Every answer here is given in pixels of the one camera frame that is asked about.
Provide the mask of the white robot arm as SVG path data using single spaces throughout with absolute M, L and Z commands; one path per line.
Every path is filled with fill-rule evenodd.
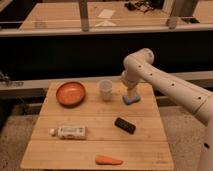
M 124 58 L 121 80 L 127 87 L 127 96 L 132 99 L 137 95 L 137 85 L 143 79 L 203 123 L 206 135 L 197 171 L 213 171 L 213 92 L 163 72 L 153 62 L 154 54 L 148 48 Z

